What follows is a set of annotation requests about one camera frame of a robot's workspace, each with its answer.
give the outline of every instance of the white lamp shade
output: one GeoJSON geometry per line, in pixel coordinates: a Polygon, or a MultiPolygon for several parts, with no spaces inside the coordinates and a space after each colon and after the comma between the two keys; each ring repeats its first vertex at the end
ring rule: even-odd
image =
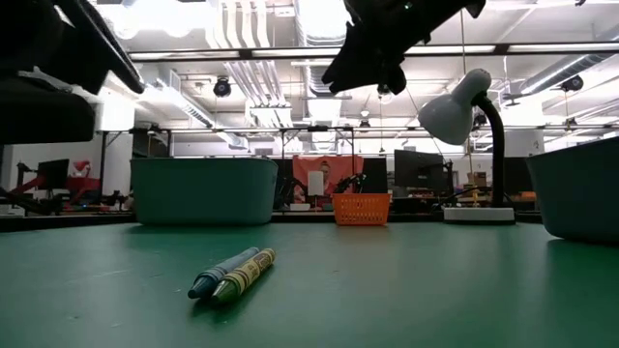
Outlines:
{"type": "Polygon", "coordinates": [[[430,101],[419,111],[419,123],[430,134],[451,145],[461,145],[473,128],[473,99],[490,88],[484,70],[469,72],[449,95],[430,101]]]}
{"type": "Polygon", "coordinates": [[[308,195],[325,194],[324,173],[321,171],[311,171],[308,173],[308,195]]]}

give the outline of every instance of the green table surface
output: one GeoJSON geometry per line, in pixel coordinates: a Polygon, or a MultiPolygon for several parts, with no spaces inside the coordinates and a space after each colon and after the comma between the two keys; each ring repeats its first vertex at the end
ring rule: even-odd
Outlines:
{"type": "Polygon", "coordinates": [[[0,347],[619,347],[619,248],[541,225],[134,224],[0,235],[0,347]],[[187,298],[247,247],[243,299],[187,298]]]}

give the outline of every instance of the orange plastic basket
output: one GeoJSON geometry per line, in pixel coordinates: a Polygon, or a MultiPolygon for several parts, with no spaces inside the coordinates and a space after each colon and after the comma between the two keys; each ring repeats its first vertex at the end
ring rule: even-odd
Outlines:
{"type": "Polygon", "coordinates": [[[338,225],[384,225],[389,217],[389,193],[335,193],[338,225]]]}

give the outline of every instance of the ceiling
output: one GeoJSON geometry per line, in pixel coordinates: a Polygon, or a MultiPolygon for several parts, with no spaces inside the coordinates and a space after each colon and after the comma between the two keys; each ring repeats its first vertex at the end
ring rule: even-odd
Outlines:
{"type": "MultiPolygon", "coordinates": [[[[113,11],[110,9],[118,6],[120,5],[98,5],[98,9],[103,16],[113,22],[114,17],[110,14],[113,11]]],[[[295,17],[278,15],[283,10],[293,9],[292,1],[267,0],[267,8],[267,33],[270,44],[276,47],[299,45],[295,17]]],[[[583,6],[576,7],[574,1],[569,0],[488,0],[479,18],[473,19],[468,13],[464,13],[462,16],[464,20],[461,22],[460,14],[455,15],[432,33],[430,44],[590,42],[600,33],[619,24],[616,15],[618,11],[619,1],[589,0],[583,6]]],[[[242,19],[240,8],[238,18],[240,36],[242,19]]],[[[121,42],[127,51],[211,48],[205,40],[204,29],[197,28],[182,38],[171,37],[163,30],[142,30],[132,39],[121,42]]],[[[562,58],[564,56],[556,55],[408,58],[401,65],[408,80],[406,91],[395,96],[388,104],[379,102],[375,86],[347,91],[344,95],[349,99],[342,102],[339,124],[357,126],[362,118],[361,111],[367,110],[369,121],[374,127],[418,125],[415,116],[419,108],[436,96],[450,91],[466,72],[477,68],[491,73],[495,80],[489,96],[504,113],[508,113],[506,109],[508,102],[502,100],[500,95],[510,92],[506,89],[509,82],[518,82],[531,77],[562,58]]],[[[286,101],[290,103],[293,123],[306,125],[310,119],[304,100],[307,88],[303,68],[293,67],[291,63],[285,60],[275,61],[277,76],[286,101]]],[[[229,97],[216,98],[213,93],[217,76],[227,75],[224,62],[159,63],[158,68],[177,72],[182,79],[183,92],[192,96],[201,107],[212,113],[218,126],[250,126],[245,117],[246,97],[234,81],[229,97]]],[[[530,98],[534,99],[531,102],[541,105],[541,110],[535,118],[523,116],[526,122],[532,121],[535,125],[561,124],[566,115],[578,112],[584,114],[594,106],[619,99],[616,93],[619,91],[619,78],[615,80],[619,76],[617,56],[581,73],[580,76],[584,79],[584,88],[579,92],[564,94],[562,91],[544,91],[530,98]]],[[[187,127],[183,121],[186,121],[188,116],[173,107],[166,107],[164,102],[145,101],[142,104],[145,106],[138,112],[139,119],[153,119],[164,126],[168,124],[169,127],[187,127]]],[[[584,124],[604,124],[617,120],[615,117],[619,117],[619,108],[611,107],[597,116],[584,121],[584,124]]],[[[586,136],[601,136],[603,133],[601,130],[588,131],[586,136]]],[[[382,133],[385,137],[396,135],[401,136],[396,132],[382,133]]],[[[559,135],[564,133],[556,131],[546,134],[546,136],[559,135]]],[[[366,133],[365,136],[381,136],[381,134],[366,133]]],[[[191,139],[199,141],[200,138],[193,136],[191,139]]],[[[480,142],[490,141],[491,137],[480,140],[480,142]]]]}

